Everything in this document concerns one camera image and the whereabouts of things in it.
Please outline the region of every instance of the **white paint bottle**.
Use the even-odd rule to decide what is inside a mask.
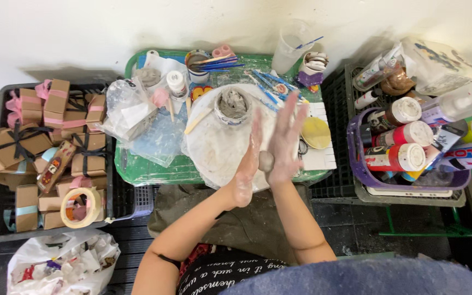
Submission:
[[[380,88],[366,92],[363,96],[355,101],[355,108],[357,110],[365,108],[366,106],[375,102],[380,95],[382,95],[382,89]]]
[[[179,71],[170,71],[167,74],[167,83],[174,97],[181,98],[187,93],[185,79]]]

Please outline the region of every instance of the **green table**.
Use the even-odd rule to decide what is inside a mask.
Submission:
[[[131,78],[132,70],[136,67],[138,59],[146,55],[147,50],[136,53],[127,62],[125,67],[125,77]],[[161,57],[173,58],[183,62],[183,58],[187,54],[186,51],[168,51],[158,50]],[[249,69],[260,69],[269,72],[271,70],[272,56],[268,55],[240,55],[242,62],[246,64],[244,67],[233,68],[229,73],[211,73],[211,78],[207,85],[213,88],[226,84],[249,83],[252,81],[243,71]],[[282,76],[286,81],[291,81],[298,72],[299,60],[287,74]],[[321,91],[312,93],[308,89],[301,89],[302,95],[310,102],[321,102]],[[141,156],[131,154],[126,148],[118,142],[114,157],[117,172],[123,180],[133,185],[148,184],[197,184],[203,183],[198,170],[194,166],[193,161],[185,156],[178,155],[168,168],[164,168],[159,164],[153,163]],[[323,177],[327,170],[301,171],[300,174],[293,179],[295,182],[316,181]]]

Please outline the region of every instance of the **white wall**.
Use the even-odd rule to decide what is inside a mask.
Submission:
[[[368,59],[408,35],[449,44],[472,61],[467,0],[0,0],[0,88],[44,78],[114,78],[148,48],[271,54],[282,23],[305,19],[316,49]]]

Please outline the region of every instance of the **trash bag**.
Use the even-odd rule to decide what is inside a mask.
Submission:
[[[94,228],[31,238],[8,263],[7,295],[98,295],[120,252],[110,234]]]

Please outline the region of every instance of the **person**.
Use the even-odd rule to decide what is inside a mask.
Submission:
[[[298,109],[291,123],[297,95],[298,92],[292,92],[285,102],[285,107],[278,111],[267,148],[275,161],[272,170],[266,174],[266,180],[271,186],[285,236],[300,266],[285,268],[287,265],[280,260],[267,259],[224,246],[198,244],[221,215],[236,207],[246,207],[251,202],[252,179],[258,170],[259,147],[262,142],[261,113],[255,112],[249,146],[235,176],[227,185],[194,206],[154,239],[141,260],[134,281],[133,295],[210,295],[220,292],[322,294],[323,290],[325,294],[357,294],[362,293],[358,289],[361,287],[358,282],[362,281],[358,279],[359,271],[366,272],[365,277],[377,277],[374,270],[383,273],[391,268],[390,262],[389,265],[375,266],[353,265],[355,261],[335,262],[336,256],[323,232],[299,197],[292,177],[302,167],[302,162],[294,160],[293,154],[307,117],[308,104],[303,104]],[[413,269],[409,266],[412,264],[405,265],[405,270],[412,272]],[[417,265],[416,271],[423,271],[421,267],[422,265]],[[458,279],[458,285],[464,282],[455,275],[452,275],[452,279]],[[362,289],[378,287],[376,282],[369,283],[371,284]],[[429,285],[423,284],[422,287],[429,288]],[[352,292],[341,292],[341,288],[349,288]],[[386,294],[379,288],[372,293]]]

